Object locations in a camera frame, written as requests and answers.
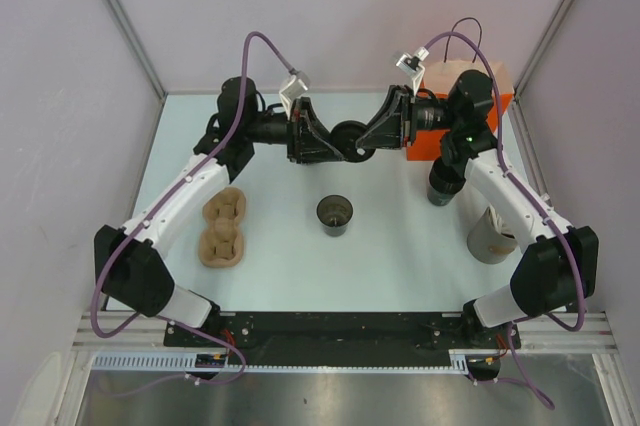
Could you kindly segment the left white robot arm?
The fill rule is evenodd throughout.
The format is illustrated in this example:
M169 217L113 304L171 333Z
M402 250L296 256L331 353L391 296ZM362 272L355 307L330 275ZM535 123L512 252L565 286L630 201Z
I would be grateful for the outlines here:
M345 155L311 121L304 101L309 81L291 71L268 106L253 80L226 80L217 110L186 165L142 212L114 228L103 226L94 237L96 289L129 307L134 314L162 317L186 325L197 344L214 343L221 333L214 306L176 284L165 264L173 243L189 218L239 176L252 159L255 144L284 144L295 160L308 162L320 151L329 158Z

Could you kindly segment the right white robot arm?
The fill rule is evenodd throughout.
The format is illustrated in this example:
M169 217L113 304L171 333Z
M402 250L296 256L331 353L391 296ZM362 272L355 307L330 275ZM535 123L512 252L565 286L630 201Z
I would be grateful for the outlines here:
M507 164L501 133L488 124L498 100L493 88L478 70L464 71L444 98L392 85L355 142L365 150L399 149L412 144L419 131L443 131L436 160L441 172L476 188L517 241L522 258L509 283L463 308L461 334L473 347L486 346L498 326L552 316L569 304L578 308L572 328L579 330L595 290L599 247L590 227L573 226Z

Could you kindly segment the single black coffee cup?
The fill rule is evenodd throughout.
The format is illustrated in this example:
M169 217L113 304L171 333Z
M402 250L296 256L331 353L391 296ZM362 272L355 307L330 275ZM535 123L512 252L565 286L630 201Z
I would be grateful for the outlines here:
M345 233L353 217L353 205L344 196L328 195L318 202L316 216L325 234L338 237Z

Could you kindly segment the orange paper bag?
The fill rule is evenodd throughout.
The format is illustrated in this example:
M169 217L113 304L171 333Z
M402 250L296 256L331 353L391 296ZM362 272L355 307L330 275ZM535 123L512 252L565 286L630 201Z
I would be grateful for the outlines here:
M467 16L457 20L451 27L455 31L456 27L465 21L474 22L478 28L478 39L475 48L479 49L483 37L483 29L480 21L475 17ZM451 124L452 117L447 108L446 99L452 87L457 83L459 76L466 70L477 70L487 76L484 64L476 54L471 60L453 57L449 59L449 46L451 37L447 37L443 59L428 64L425 68L423 79L417 93L418 119L424 120L426 125L435 126L435 130L418 130L415 139L411 140L411 145L406 145L406 159L408 161L434 161L440 156L440 142L445 134L445 130ZM514 96L514 88L511 76L501 61L489 62L494 73L498 89L500 92L500 104L502 113L505 112ZM494 105L487 118L487 122L492 132L496 132L499 115Z

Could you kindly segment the stack of black lids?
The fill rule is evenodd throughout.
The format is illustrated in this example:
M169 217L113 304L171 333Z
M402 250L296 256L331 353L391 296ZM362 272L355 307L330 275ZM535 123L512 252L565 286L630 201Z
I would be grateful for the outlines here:
M331 142L343 154L347 162L365 162L375 154L374 149L365 149L356 145L356 141L365 131L366 125L355 120L342 121L331 130Z

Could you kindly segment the stack of black cups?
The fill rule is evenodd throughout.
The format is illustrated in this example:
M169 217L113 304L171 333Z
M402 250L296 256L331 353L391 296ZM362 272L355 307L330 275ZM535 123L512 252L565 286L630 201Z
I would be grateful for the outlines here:
M428 175L427 198L435 206L446 206L463 189L465 183L463 176L438 158Z

